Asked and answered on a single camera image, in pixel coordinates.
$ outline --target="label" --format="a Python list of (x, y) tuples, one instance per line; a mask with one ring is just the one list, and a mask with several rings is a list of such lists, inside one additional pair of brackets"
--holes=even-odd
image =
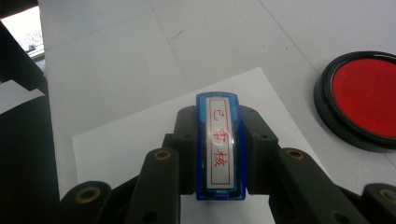
[(233, 188), (233, 127), (228, 98), (206, 98), (206, 185)]

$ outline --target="screw hole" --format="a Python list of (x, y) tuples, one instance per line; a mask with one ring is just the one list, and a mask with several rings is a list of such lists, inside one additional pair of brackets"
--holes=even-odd
[(304, 154), (297, 150), (287, 150), (286, 155), (294, 160), (302, 161), (304, 159)]
[(154, 154), (154, 157), (159, 161), (164, 161), (171, 157), (171, 153), (168, 150), (160, 150)]
[(147, 212), (145, 215), (143, 215), (143, 221), (145, 223), (153, 223), (157, 221), (158, 215), (156, 212)]
[(350, 220), (346, 215), (337, 211), (332, 212), (332, 218), (334, 218), (334, 220), (336, 220), (339, 223), (343, 223), (343, 224), (350, 223)]
[(77, 203), (90, 203), (100, 195), (100, 189), (97, 187), (87, 187), (85, 189), (81, 189), (76, 195)]
[(390, 189), (381, 189), (379, 194), (390, 203), (396, 204), (396, 191)]

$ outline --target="black machine part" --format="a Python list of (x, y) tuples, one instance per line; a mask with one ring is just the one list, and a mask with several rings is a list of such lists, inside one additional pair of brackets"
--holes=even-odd
[[(360, 196), (334, 185), (308, 154), (281, 148), (256, 110), (240, 109), (247, 144), (247, 191), (270, 196), (276, 223), (396, 223), (395, 187), (371, 184)], [(195, 106), (181, 109), (174, 133), (165, 135), (162, 148), (148, 153), (139, 176), (113, 190), (101, 182), (74, 187), (62, 199), (57, 220), (83, 214), (73, 223), (179, 223), (180, 195), (195, 192), (194, 123)], [(84, 211), (74, 209), (81, 206), (78, 193), (92, 188), (100, 189), (99, 196), (83, 194), (90, 202), (80, 207)]]

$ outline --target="red circle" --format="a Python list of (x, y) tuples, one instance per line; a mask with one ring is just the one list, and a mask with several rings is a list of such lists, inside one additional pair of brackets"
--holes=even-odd
[(369, 133), (396, 137), (396, 64), (378, 59), (346, 63), (332, 78), (340, 110)]

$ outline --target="white surface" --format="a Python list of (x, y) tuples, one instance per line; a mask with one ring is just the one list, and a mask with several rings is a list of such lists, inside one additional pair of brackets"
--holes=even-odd
[[(194, 105), (196, 94), (206, 91), (236, 93), (241, 105), (254, 107), (262, 115), (282, 147), (307, 152), (323, 168), (268, 79), (257, 68), (74, 136), (78, 182), (100, 180), (115, 188), (138, 175), (146, 154), (161, 147), (165, 133), (173, 132), (177, 111)], [(237, 203), (197, 202), (194, 196), (183, 196), (181, 204), (181, 223), (274, 223), (266, 196), (247, 196), (244, 202)]]
[(321, 165), (268, 79), (257, 68), (74, 136), (78, 183), (100, 180), (115, 188), (138, 175), (146, 154), (161, 147), (164, 135), (173, 132), (177, 111), (195, 105), (195, 95), (206, 91), (237, 94), (241, 105), (253, 107), (262, 115), (282, 147), (304, 150)]
[[(396, 153), (370, 153), (341, 141), (313, 103), (315, 82), (335, 57), (367, 49), (396, 54), (396, 2), (39, 4), (57, 158), (75, 158), (74, 135), (261, 67), (335, 183), (357, 193), (372, 182), (396, 186)], [(63, 178), (76, 171), (75, 164), (58, 165)], [(61, 186), (76, 182), (70, 178)]]
[(0, 83), (0, 114), (42, 95), (39, 90), (26, 90), (14, 80)]

